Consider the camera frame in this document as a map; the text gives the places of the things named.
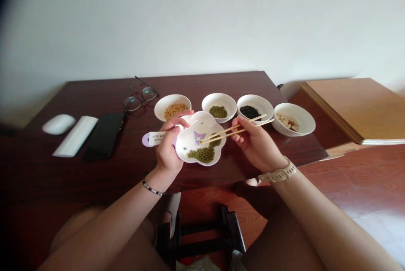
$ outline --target chair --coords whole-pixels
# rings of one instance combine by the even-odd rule
[[[157,251],[167,265],[176,269],[176,260],[224,250],[227,260],[232,261],[232,251],[246,252],[236,212],[229,212],[228,206],[219,206],[221,218],[211,223],[181,226],[181,215],[177,213],[173,238],[170,239],[170,223],[159,225],[157,230]],[[181,237],[204,231],[219,230],[221,238],[181,244]]]

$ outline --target white wall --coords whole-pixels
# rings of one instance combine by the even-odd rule
[[[1,19],[0,119],[19,127],[68,80],[265,70],[405,87],[405,0],[8,0]]]

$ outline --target white bowl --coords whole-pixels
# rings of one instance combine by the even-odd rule
[[[254,107],[259,114],[267,114],[266,117],[261,118],[260,121],[253,121],[253,123],[262,123],[265,121],[269,121],[273,115],[274,115],[274,109],[273,106],[271,105],[271,103],[269,103],[266,99],[264,99],[261,96],[258,95],[245,95],[242,96],[241,98],[239,98],[238,100],[238,115],[246,118],[246,119],[250,119],[247,118],[246,116],[244,116],[242,114],[242,112],[240,111],[241,107],[244,107],[246,105],[250,105],[251,107]]]
[[[213,106],[224,107],[228,113],[226,118],[214,117],[217,123],[225,123],[232,119],[237,109],[235,100],[231,96],[222,93],[209,94],[202,100],[201,107],[203,111],[209,113]]]
[[[298,126],[298,131],[294,132],[284,126],[278,119],[277,114],[281,113],[283,115],[291,116],[296,121]],[[312,115],[305,109],[301,108],[300,106],[290,104],[290,103],[282,103],[277,105],[274,108],[274,121],[271,123],[273,127],[281,134],[286,136],[304,136],[307,134],[312,133],[315,130],[316,124],[315,120]]]
[[[210,113],[204,111],[196,112],[193,115],[186,115],[182,118],[190,124],[190,127],[184,128],[180,126],[181,130],[175,141],[177,156],[187,163],[199,163],[203,166],[216,164],[221,157],[221,149],[225,145],[226,138],[222,138],[221,143],[214,147],[214,159],[207,164],[195,158],[189,158],[188,154],[190,150],[196,151],[197,149],[208,147],[209,143],[202,145],[200,141],[210,137],[213,133],[223,131],[224,128],[215,122],[214,117]]]
[[[180,94],[167,95],[157,102],[155,105],[155,116],[161,121],[166,121],[165,111],[172,104],[185,104],[191,110],[191,101]]]

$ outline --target hand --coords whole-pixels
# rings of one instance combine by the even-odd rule
[[[262,128],[256,127],[242,116],[232,121],[232,126],[240,124],[245,132],[232,135],[232,139],[245,153],[248,160],[263,173],[273,172],[288,166],[288,161],[281,154],[270,135]]]
[[[182,125],[183,127],[190,127],[189,123],[185,121],[181,116],[193,115],[193,110],[186,110],[177,113],[175,116],[170,117],[163,124],[160,131],[167,131],[163,137],[160,145],[156,147],[157,166],[156,168],[164,171],[172,171],[179,173],[183,167],[183,161],[177,157],[176,151],[173,146],[173,141],[180,133],[180,127],[176,125]]]

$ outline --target smartphone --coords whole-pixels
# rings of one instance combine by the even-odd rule
[[[125,113],[102,115],[90,136],[82,160],[94,161],[109,158],[114,151],[124,119]]]

